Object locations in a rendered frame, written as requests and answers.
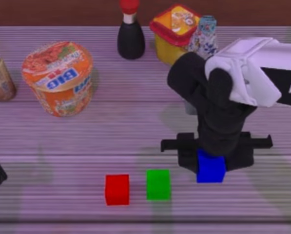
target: bottle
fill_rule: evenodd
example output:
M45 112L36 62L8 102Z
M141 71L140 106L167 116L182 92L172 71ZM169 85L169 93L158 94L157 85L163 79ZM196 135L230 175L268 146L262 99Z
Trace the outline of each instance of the bottle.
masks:
M213 16L203 16L198 27L190 39L189 52L195 52L204 59L208 59L218 51L216 36L217 20Z
M145 51L145 38L136 19L139 0L120 0L124 14L117 38L117 50L124 59L138 59Z

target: blue cube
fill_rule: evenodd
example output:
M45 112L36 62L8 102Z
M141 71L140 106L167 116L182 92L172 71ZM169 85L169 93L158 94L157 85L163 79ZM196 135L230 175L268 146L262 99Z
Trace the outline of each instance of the blue cube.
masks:
M223 182L226 172L225 158L223 156L211 156L203 150L198 150L197 161L197 183Z

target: table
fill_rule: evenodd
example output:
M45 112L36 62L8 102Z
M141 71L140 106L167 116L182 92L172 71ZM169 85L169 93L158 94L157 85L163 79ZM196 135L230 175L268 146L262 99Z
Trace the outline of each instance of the table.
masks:
M197 120L167 86L169 67L155 56L152 32L144 28L145 55L126 61L116 52L117 31L0 27L0 53L18 88L0 103L0 162L9 175L0 186L0 234L291 234L291 107L248 118L245 130L274 142L255 150L253 167L229 172L223 184L197 185L175 152L159 150L161 139L191 132ZM291 42L291 27L218 28L220 47L242 36ZM77 41L94 57L97 88L74 117L45 113L20 77L24 57L54 40ZM170 169L172 201L146 200L150 168ZM131 205L107 207L104 177L119 173L130 175Z

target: red lid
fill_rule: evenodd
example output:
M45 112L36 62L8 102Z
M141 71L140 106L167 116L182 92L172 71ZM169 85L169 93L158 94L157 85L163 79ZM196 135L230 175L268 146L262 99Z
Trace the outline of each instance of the red lid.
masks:
M136 13L140 0L119 0L119 5L124 14L132 15Z
M158 18L158 17L166 14L167 12L171 11L176 6L181 6L182 8L188 10L189 12L191 12L192 14L194 14L195 16L200 18L200 15L198 13L196 13L192 9L190 9L187 6L184 6L182 4L172 5L166 11L158 14L155 18ZM169 42L170 44L177 45L177 46L185 46L185 45L189 44L191 36L195 32L196 28L197 28L197 26L191 28L187 33L185 33L183 35L178 35L177 33L174 33L171 29L166 28L164 25L162 25L159 22L155 22L155 21L150 22L150 29L154 33L156 33L158 36L160 36L161 38L163 38L165 41Z

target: red cube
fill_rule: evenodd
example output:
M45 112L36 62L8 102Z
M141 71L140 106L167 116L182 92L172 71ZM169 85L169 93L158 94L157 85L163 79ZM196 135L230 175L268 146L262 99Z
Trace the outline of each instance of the red cube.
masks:
M106 175L106 204L129 205L129 175Z

